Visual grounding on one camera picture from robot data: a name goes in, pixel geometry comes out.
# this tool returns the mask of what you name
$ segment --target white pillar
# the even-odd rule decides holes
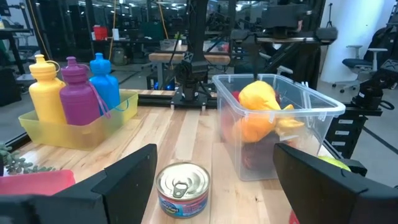
[[[338,29],[338,38],[329,46],[322,81],[334,83],[356,79],[357,75],[342,64],[345,58],[355,58],[354,49],[346,46],[363,45],[359,51],[359,56],[363,57],[377,29],[383,5],[384,0],[341,0],[338,9],[333,8],[332,13],[338,13],[336,21],[333,21]]]

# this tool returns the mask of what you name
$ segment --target wooden table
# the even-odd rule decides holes
[[[173,95],[172,91],[139,91]],[[199,215],[175,220],[166,215],[152,189],[142,223],[288,223],[290,205],[278,180],[242,182],[217,131],[217,110],[174,110],[139,107],[113,137],[93,151],[30,143],[21,148],[27,161],[71,169],[77,182],[101,171],[149,143],[158,145],[157,172],[178,161],[205,167],[211,175],[210,200]],[[331,156],[322,147],[321,154]]]
[[[159,86],[162,86],[164,81],[164,73],[163,73],[163,64],[169,63],[170,58],[172,56],[172,52],[174,48],[167,49],[170,53],[151,53],[149,54],[149,60],[157,65],[157,80],[159,82]],[[186,51],[186,45],[177,45],[176,51]],[[231,59],[228,55],[205,55],[207,61],[209,61],[213,65],[228,65]],[[172,63],[177,64],[180,63],[183,59],[183,54],[175,54],[173,56]]]

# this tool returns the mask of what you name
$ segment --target wooden desk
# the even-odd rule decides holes
[[[172,52],[174,48],[167,49],[170,53],[151,53],[149,54],[149,60],[157,65],[157,80],[159,82],[159,86],[162,86],[164,81],[164,73],[163,73],[163,64],[169,63],[170,58],[172,56]],[[186,45],[178,45],[176,51],[186,51]],[[228,65],[231,59],[227,55],[205,55],[207,61],[209,61],[213,65]],[[181,63],[183,59],[183,54],[175,54],[173,56],[172,63]]]
[[[172,95],[172,91],[143,91]],[[138,114],[94,151],[30,143],[21,150],[34,164],[71,169],[77,182],[101,171],[149,143],[158,145],[157,172],[178,161],[191,161],[211,175],[210,200],[199,215],[174,220],[159,207],[152,189],[142,223],[288,223],[290,205],[278,180],[242,182],[219,138],[217,110],[139,107]],[[329,155],[323,147],[321,153]]]

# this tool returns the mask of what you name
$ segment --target plastic bin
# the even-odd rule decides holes
[[[21,115],[19,122],[34,143],[90,150],[110,137],[137,113],[136,92],[121,90],[120,97],[122,103],[110,111],[110,119],[101,116],[85,126],[40,122],[35,111]]]
[[[54,195],[75,184],[73,172],[58,170],[0,177],[0,195]]]
[[[253,75],[215,75],[217,88],[219,127],[235,171],[241,180],[275,179],[272,161],[275,143],[285,142],[313,156],[318,154],[334,116],[345,112],[345,105],[281,75],[260,74],[259,79],[274,87],[280,95],[280,107],[293,105],[294,110],[247,110],[236,98],[237,91],[253,82]],[[243,142],[243,128],[234,124],[242,119],[266,118],[273,122],[293,117],[304,123],[300,131],[279,136],[275,131],[258,142]]]

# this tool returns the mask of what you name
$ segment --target green plant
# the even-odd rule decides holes
[[[4,143],[0,143],[0,155],[2,156],[4,166],[9,174],[19,174],[21,172],[23,172],[24,174],[31,174],[35,172],[46,172],[55,170],[54,167],[33,166],[33,163],[25,162],[25,158],[19,157],[19,154],[21,153],[20,151],[15,150],[14,152],[10,152],[11,150],[12,147],[7,147]]]

